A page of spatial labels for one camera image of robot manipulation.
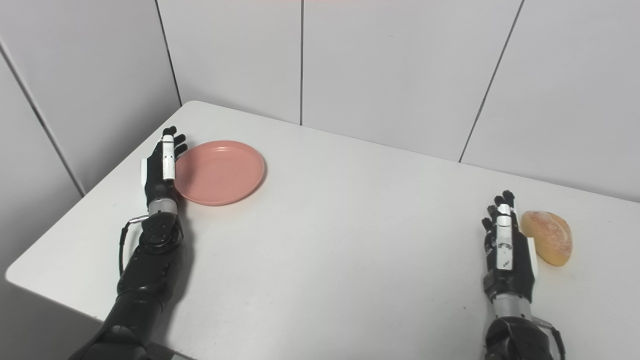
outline cable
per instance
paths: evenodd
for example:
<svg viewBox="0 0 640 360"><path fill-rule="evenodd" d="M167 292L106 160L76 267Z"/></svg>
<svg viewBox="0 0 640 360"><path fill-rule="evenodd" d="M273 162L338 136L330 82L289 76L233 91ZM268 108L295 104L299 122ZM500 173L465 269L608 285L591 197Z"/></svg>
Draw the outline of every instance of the cable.
<svg viewBox="0 0 640 360"><path fill-rule="evenodd" d="M122 277L122 273L124 272L124 243L127 241L127 232L129 231L129 226L131 224L136 224L138 222L143 222L149 218L149 215L142 215L141 217L134 217L127 221L127 224L122 228L122 232L120 233L120 249L118 250L118 267L120 270L120 277Z"/></svg>
<svg viewBox="0 0 640 360"><path fill-rule="evenodd" d="M120 233L120 250L118 251L118 265L120 267L120 276L124 272L124 261L122 259L122 253L124 252L124 243L127 240L127 232L129 231L129 225L131 220L127 221L127 225L124 225L122 232Z"/></svg>

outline bread roll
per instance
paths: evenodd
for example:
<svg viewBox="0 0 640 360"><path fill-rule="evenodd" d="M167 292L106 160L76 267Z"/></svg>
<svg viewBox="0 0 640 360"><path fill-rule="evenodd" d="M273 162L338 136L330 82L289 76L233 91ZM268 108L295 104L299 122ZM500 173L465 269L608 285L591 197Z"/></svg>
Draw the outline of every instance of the bread roll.
<svg viewBox="0 0 640 360"><path fill-rule="evenodd" d="M563 266L573 250L571 229L563 218L547 211L527 211L522 214L522 233L534 238L536 252L547 263Z"/></svg>

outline pink plate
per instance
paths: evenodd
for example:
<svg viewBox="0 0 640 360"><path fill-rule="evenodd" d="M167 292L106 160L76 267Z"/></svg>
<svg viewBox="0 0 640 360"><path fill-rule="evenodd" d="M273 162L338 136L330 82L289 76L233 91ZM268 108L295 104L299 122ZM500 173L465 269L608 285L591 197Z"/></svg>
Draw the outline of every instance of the pink plate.
<svg viewBox="0 0 640 360"><path fill-rule="evenodd" d="M249 195L262 180L264 160L245 143L207 142L175 163L175 188L202 205L226 205Z"/></svg>

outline robotic arm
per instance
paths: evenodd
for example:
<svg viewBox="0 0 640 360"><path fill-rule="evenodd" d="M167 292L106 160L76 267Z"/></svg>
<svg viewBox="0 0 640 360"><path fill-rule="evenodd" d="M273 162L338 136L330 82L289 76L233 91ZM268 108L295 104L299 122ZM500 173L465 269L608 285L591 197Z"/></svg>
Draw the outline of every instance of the robotic arm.
<svg viewBox="0 0 640 360"><path fill-rule="evenodd" d="M148 360L147 347L163 309L173 297L186 257L173 187L175 159L187 150L185 136L168 127L146 160L148 215L131 219L120 239L118 296L98 333L69 360ZM142 233L126 269L122 245L130 224Z"/></svg>
<svg viewBox="0 0 640 360"><path fill-rule="evenodd" d="M488 208L490 218L482 220L488 271L484 292L495 310L495 320L485 337L485 359L564 360L560 332L531 315L536 253L518 228L514 200L509 190L496 196L495 205Z"/></svg>

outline white table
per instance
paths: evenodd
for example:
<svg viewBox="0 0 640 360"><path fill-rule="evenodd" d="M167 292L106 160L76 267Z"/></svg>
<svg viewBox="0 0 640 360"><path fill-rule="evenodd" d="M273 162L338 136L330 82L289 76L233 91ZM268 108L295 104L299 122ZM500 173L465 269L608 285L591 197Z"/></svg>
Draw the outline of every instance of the white table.
<svg viewBox="0 0 640 360"><path fill-rule="evenodd" d="M490 315L480 219L509 188L520 212L553 211L572 228L571 260L540 261L533 303L562 331L569 358L639 351L640 204L202 102L143 142L8 280L103 320L116 295L120 228L145 213L140 159L172 124L190 146L250 144L268 172L240 202L184 208L192 265L154 338L162 345L199 360L477 360Z"/></svg>

